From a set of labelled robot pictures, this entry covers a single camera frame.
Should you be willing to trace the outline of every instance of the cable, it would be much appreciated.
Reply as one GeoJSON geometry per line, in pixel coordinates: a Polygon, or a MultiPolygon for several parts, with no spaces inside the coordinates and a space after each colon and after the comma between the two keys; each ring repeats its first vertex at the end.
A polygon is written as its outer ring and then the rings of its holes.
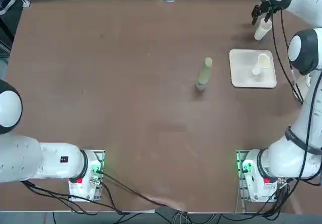
{"type": "MultiPolygon", "coordinates": [[[[281,25],[282,25],[282,31],[283,31],[283,36],[284,36],[284,40],[285,40],[285,44],[286,44],[286,49],[287,49],[287,52],[288,52],[288,42],[287,42],[287,37],[286,37],[286,33],[285,33],[285,29],[284,29],[284,22],[283,22],[283,10],[281,10],[281,25]]],[[[291,62],[289,61],[290,63],[290,68],[291,68],[291,71],[292,71],[292,75],[294,75],[293,73],[293,66],[291,64],[291,62]]],[[[300,100],[302,102],[304,102],[304,99],[303,99],[303,96],[301,94],[301,91],[298,87],[298,84],[296,83],[296,79],[294,79],[294,82],[295,82],[295,86],[296,86],[296,89],[297,89],[297,92],[299,94],[299,97],[300,97],[300,100]]]]}
{"type": "Polygon", "coordinates": [[[115,211],[119,214],[119,215],[128,215],[129,213],[124,213],[122,212],[121,210],[119,210],[118,208],[116,208],[115,206],[115,203],[113,201],[113,198],[112,198],[112,194],[110,192],[110,189],[106,186],[106,184],[104,184],[103,182],[101,182],[102,186],[104,187],[104,189],[107,191],[108,195],[109,195],[109,198],[111,200],[111,203],[112,203],[112,206],[115,208],[115,211]]]}
{"type": "Polygon", "coordinates": [[[216,223],[216,224],[219,224],[219,221],[220,221],[220,219],[221,219],[221,216],[222,216],[222,214],[220,214],[220,216],[219,216],[219,218],[218,218],[218,220],[217,220],[217,223],[216,223]]]}
{"type": "Polygon", "coordinates": [[[190,219],[189,217],[189,214],[187,213],[187,218],[189,219],[189,221],[192,223],[192,224],[207,224],[207,223],[210,223],[211,221],[213,221],[215,219],[217,214],[211,214],[210,218],[207,220],[207,221],[204,221],[202,223],[197,223],[197,222],[194,222],[190,219]]]}
{"type": "Polygon", "coordinates": [[[168,219],[166,219],[163,215],[161,215],[160,213],[158,212],[155,212],[155,214],[161,216],[164,220],[166,220],[169,224],[171,224],[171,221],[169,221],[168,219]]]}
{"type": "Polygon", "coordinates": [[[121,216],[115,223],[120,223],[120,221],[124,218],[125,216],[121,216]]]}
{"type": "Polygon", "coordinates": [[[35,191],[35,190],[33,190],[30,186],[28,186],[28,184],[27,183],[24,183],[23,182],[23,184],[30,190],[30,191],[32,191],[33,193],[35,193],[35,194],[38,194],[38,195],[41,195],[41,196],[45,196],[45,197],[49,197],[49,198],[53,198],[53,199],[57,199],[57,200],[59,200],[61,203],[63,203],[64,205],[66,205],[66,206],[68,206],[72,211],[74,211],[75,213],[77,213],[77,214],[86,214],[86,215],[97,215],[97,213],[88,213],[88,212],[86,212],[84,209],[82,209],[78,204],[76,204],[75,202],[73,202],[73,201],[71,201],[71,200],[68,200],[68,199],[66,199],[66,198],[63,198],[63,197],[57,197],[57,196],[55,196],[55,195],[53,195],[53,194],[51,194],[51,193],[49,193],[49,192],[46,192],[46,193],[48,193],[48,194],[50,194],[50,195],[46,195],[46,194],[43,194],[43,193],[39,193],[38,191],[35,191]],[[72,204],[74,204],[74,205],[76,205],[80,210],[81,210],[81,212],[79,212],[79,211],[77,211],[77,210],[75,210],[74,208],[72,208],[70,205],[68,205],[67,203],[65,203],[64,201],[67,201],[67,202],[69,202],[69,203],[72,203],[72,204]]]}
{"type": "Polygon", "coordinates": [[[277,58],[278,58],[278,62],[279,62],[279,64],[280,64],[281,68],[282,68],[282,71],[283,71],[283,73],[284,73],[284,75],[285,75],[285,77],[286,77],[286,79],[287,79],[287,82],[289,83],[289,85],[290,85],[290,87],[291,87],[292,91],[295,93],[295,95],[296,95],[296,97],[298,98],[299,102],[300,102],[301,104],[303,104],[303,102],[301,101],[301,99],[300,99],[299,95],[298,95],[298,94],[297,94],[297,92],[295,91],[295,89],[294,89],[294,87],[293,87],[292,82],[290,81],[290,79],[288,78],[288,76],[287,76],[287,74],[286,74],[286,72],[285,72],[285,69],[284,69],[284,66],[283,66],[283,64],[282,64],[282,61],[281,61],[280,55],[279,55],[279,53],[278,53],[278,51],[277,51],[276,39],[275,39],[275,30],[274,30],[273,14],[274,14],[274,13],[272,12],[272,16],[271,16],[271,17],[272,17],[272,33],[273,33],[273,42],[274,42],[274,47],[275,47],[275,52],[276,52],[276,55],[277,55],[277,58]]]}
{"type": "Polygon", "coordinates": [[[52,194],[52,195],[66,196],[66,197],[68,197],[68,198],[70,198],[70,197],[74,197],[74,198],[78,198],[78,199],[86,200],[86,201],[88,201],[88,202],[91,202],[91,203],[94,203],[94,204],[97,204],[97,205],[105,206],[105,207],[108,207],[108,208],[110,208],[110,209],[112,209],[112,210],[115,210],[115,211],[116,211],[116,209],[115,209],[114,207],[112,207],[112,206],[110,206],[110,205],[106,205],[106,204],[99,203],[99,202],[97,202],[97,201],[89,200],[89,199],[86,199],[86,198],[83,198],[83,197],[80,197],[80,196],[76,196],[76,195],[61,194],[61,193],[57,193],[57,192],[54,192],[54,191],[46,190],[46,189],[43,189],[43,188],[40,188],[40,187],[36,186],[35,184],[33,184],[33,183],[29,182],[29,181],[22,181],[22,183],[24,183],[26,187],[30,187],[30,188],[32,188],[32,189],[40,190],[40,191],[43,191],[43,192],[46,192],[46,193],[49,193],[49,194],[52,194]]]}
{"type": "Polygon", "coordinates": [[[120,224],[120,223],[123,223],[123,222],[126,222],[126,221],[128,221],[128,220],[131,220],[132,218],[135,218],[136,216],[138,216],[138,215],[142,215],[143,213],[137,213],[137,214],[135,214],[135,215],[133,215],[133,216],[131,216],[131,217],[129,217],[128,219],[126,219],[126,220],[122,220],[122,221],[120,221],[122,218],[120,218],[117,222],[115,222],[115,223],[113,223],[113,224],[120,224]]]}
{"type": "Polygon", "coordinates": [[[111,180],[115,181],[117,184],[119,184],[119,185],[121,185],[122,187],[124,187],[125,189],[127,189],[129,192],[131,192],[131,193],[133,193],[133,194],[138,195],[139,197],[143,198],[144,200],[147,200],[147,201],[149,201],[149,202],[151,202],[151,203],[153,203],[153,204],[155,204],[155,205],[159,205],[159,206],[166,206],[166,205],[164,205],[164,204],[162,204],[162,203],[159,203],[159,202],[156,202],[156,201],[154,201],[154,200],[151,200],[151,199],[149,199],[149,198],[145,197],[144,195],[142,195],[142,194],[140,194],[140,193],[138,193],[138,192],[134,191],[133,189],[131,189],[131,188],[127,187],[126,185],[124,185],[122,182],[120,182],[120,181],[118,181],[117,179],[113,178],[112,176],[110,176],[110,175],[108,175],[108,174],[104,173],[103,171],[97,171],[96,173],[105,175],[106,177],[110,178],[111,180]]]}
{"type": "Polygon", "coordinates": [[[220,217],[223,217],[223,218],[225,218],[225,219],[227,219],[227,220],[232,220],[232,221],[242,221],[242,220],[249,220],[249,219],[253,219],[254,217],[255,217],[255,215],[253,215],[252,217],[249,217],[249,218],[244,218],[244,219],[230,219],[230,218],[228,218],[228,217],[226,217],[226,216],[224,216],[223,214],[221,214],[221,216],[220,217]]]}
{"type": "Polygon", "coordinates": [[[57,224],[57,222],[56,222],[56,218],[55,218],[55,213],[54,213],[54,212],[52,213],[52,218],[53,218],[53,220],[54,220],[54,224],[57,224]]]}

